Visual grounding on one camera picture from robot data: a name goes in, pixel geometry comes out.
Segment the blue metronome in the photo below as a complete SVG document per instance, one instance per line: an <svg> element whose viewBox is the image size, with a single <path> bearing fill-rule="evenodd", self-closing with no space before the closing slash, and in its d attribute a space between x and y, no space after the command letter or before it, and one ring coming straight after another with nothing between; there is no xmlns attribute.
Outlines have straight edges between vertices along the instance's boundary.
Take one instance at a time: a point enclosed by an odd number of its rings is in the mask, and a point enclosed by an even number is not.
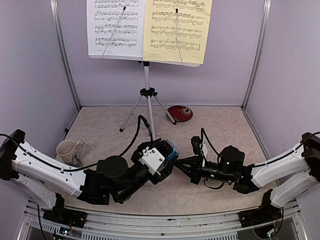
<svg viewBox="0 0 320 240"><path fill-rule="evenodd" d="M168 165L176 156L179 155L178 148L168 139L163 139L157 146L158 151L164 157L162 165L165 167Z"/></svg>

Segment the silver tripod stand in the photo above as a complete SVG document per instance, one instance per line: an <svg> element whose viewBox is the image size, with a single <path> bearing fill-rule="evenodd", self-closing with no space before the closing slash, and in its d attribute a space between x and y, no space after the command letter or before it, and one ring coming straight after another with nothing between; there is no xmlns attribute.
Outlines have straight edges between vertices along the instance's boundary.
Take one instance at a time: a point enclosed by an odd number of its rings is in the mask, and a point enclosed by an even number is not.
<svg viewBox="0 0 320 240"><path fill-rule="evenodd" d="M161 102L161 100L158 97L158 92L151 87L150 85L150 62L149 61L138 61L139 64L143 65L144 70L144 88L142 88L139 91L139 96L137 100L135 101L133 107L131 108L129 114L127 115L124 123L120 127L119 131L122 133L133 115L135 109L137 108L138 104L140 103L142 97L146 98L146 116L147 116L147 122L149 123L150 130L152 136L156 137L156 127L154 124L154 117L153 117L153 108L152 108L152 98L155 98L157 103L161 106L162 110L164 111L165 115L169 118L169 120L172 122L173 125L177 124L177 121L172 117L172 115L169 113L168 109L165 107L165 105Z"/></svg>

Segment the white perforated music stand desk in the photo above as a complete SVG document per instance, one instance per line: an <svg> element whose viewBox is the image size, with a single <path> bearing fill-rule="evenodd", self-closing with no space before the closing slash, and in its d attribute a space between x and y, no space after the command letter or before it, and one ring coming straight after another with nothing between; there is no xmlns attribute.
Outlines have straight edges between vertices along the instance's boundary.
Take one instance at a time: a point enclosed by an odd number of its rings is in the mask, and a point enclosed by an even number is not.
<svg viewBox="0 0 320 240"><path fill-rule="evenodd" d="M202 65L212 3L211 0L88 0L88 56Z"/></svg>

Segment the yellowed sheet music page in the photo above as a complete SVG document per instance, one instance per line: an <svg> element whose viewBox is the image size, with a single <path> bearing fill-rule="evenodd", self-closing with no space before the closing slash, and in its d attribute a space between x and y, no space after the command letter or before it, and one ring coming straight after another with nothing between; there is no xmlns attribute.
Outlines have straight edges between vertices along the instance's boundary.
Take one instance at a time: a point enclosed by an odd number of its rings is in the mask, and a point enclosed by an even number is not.
<svg viewBox="0 0 320 240"><path fill-rule="evenodd" d="M147 0L143 60L202 65L212 4L211 0Z"/></svg>

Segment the white sheet music page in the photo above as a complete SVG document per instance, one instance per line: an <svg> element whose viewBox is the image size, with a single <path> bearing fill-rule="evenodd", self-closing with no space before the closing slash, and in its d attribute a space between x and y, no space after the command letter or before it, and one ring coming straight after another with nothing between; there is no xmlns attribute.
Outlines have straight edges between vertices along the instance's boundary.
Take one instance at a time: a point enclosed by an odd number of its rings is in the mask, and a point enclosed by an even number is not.
<svg viewBox="0 0 320 240"><path fill-rule="evenodd" d="M144 0L86 2L88 56L92 59L143 59Z"/></svg>

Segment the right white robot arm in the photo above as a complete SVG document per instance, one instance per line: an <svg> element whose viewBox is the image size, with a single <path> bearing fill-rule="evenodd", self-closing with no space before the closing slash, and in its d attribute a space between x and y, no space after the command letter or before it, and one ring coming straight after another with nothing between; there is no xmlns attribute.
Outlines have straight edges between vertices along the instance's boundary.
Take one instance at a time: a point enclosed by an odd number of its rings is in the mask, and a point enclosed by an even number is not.
<svg viewBox="0 0 320 240"><path fill-rule="evenodd" d="M216 154L216 162L208 161L202 138L194 136L191 139L194 156L177 160L175 166L193 184L199 184L201 179L219 181L233 185L241 194L258 191L275 180L290 176L285 183L263 195L255 216L260 222L266 222L276 209L320 182L320 134L306 132L301 137L294 147L278 156L244 165L245 153L232 145Z"/></svg>

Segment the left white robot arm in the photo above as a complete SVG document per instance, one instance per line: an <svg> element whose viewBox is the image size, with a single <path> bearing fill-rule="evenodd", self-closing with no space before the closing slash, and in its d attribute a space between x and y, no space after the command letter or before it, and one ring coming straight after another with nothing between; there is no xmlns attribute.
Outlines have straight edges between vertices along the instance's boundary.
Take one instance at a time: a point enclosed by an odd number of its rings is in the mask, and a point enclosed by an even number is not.
<svg viewBox="0 0 320 240"><path fill-rule="evenodd" d="M159 138L138 146L132 166L121 155L113 155L93 165L73 167L36 150L20 129L5 138L0 147L0 178L18 185L61 223L70 218L70 211L63 197L44 183L91 205L108 205L110 199L123 204L145 183L156 185L167 178L179 156L173 143Z"/></svg>

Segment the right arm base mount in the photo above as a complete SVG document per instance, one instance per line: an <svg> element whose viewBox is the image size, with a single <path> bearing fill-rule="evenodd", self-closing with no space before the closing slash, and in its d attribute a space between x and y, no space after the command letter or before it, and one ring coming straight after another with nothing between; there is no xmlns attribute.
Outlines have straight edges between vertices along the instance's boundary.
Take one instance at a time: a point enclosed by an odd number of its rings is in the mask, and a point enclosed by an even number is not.
<svg viewBox="0 0 320 240"><path fill-rule="evenodd" d="M241 211L238 213L238 216L241 227L246 228L280 219L282 218L282 210L280 208L276 208L275 210L257 208Z"/></svg>

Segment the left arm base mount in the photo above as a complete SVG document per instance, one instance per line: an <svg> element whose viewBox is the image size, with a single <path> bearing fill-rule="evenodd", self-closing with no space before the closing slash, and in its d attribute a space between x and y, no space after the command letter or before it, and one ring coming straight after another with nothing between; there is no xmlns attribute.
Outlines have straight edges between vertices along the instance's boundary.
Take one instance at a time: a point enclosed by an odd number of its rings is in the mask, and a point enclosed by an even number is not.
<svg viewBox="0 0 320 240"><path fill-rule="evenodd" d="M87 213L68 208L64 208L62 213L56 213L53 210L45 210L43 218L54 223L83 229L87 219Z"/></svg>

